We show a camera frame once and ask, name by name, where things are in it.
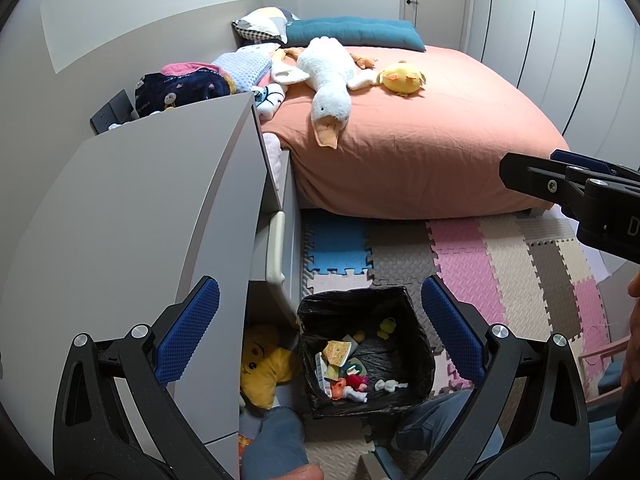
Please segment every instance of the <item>white stuffed animal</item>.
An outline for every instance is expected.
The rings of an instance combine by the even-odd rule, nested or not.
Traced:
[[[267,86],[253,86],[251,92],[254,93],[255,109],[261,122],[271,121],[287,94],[287,87],[277,83],[270,83]]]
[[[352,56],[335,38],[314,38],[298,56],[296,66],[273,63],[272,79],[279,84],[306,82],[316,91],[311,105],[311,122],[319,146],[338,147],[338,136],[351,114],[347,88],[358,90],[375,84],[376,72],[357,70]]]

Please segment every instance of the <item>checkered pillow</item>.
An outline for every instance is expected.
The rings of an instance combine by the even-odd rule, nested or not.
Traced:
[[[250,41],[278,41],[287,43],[286,27],[298,18],[286,9],[263,7],[244,18],[232,22],[233,28]]]

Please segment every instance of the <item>orange bedsheet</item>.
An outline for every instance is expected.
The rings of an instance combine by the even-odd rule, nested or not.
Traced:
[[[564,139],[524,94],[475,59],[444,48],[426,52],[348,47],[376,69],[404,59],[426,76],[402,98],[375,87],[352,92],[338,149],[320,148],[310,122],[314,92],[291,86],[264,123],[292,153],[298,189],[334,213],[385,219],[480,216],[548,206],[507,190],[498,176],[507,152],[548,157]]]

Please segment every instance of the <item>trash can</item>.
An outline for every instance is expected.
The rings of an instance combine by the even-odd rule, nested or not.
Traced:
[[[306,393],[314,418],[402,413],[431,393],[435,361],[403,286],[313,294],[300,303],[298,317]],[[350,358],[358,359],[366,369],[367,402],[332,400],[320,381],[318,354],[329,341],[362,332],[364,340]],[[380,380],[408,386],[393,393],[376,391]]]

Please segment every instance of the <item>teal cushion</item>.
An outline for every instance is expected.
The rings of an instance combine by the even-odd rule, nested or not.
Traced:
[[[357,16],[296,20],[287,26],[287,47],[308,46],[313,38],[335,38],[345,46],[385,46],[424,52],[413,23]]]

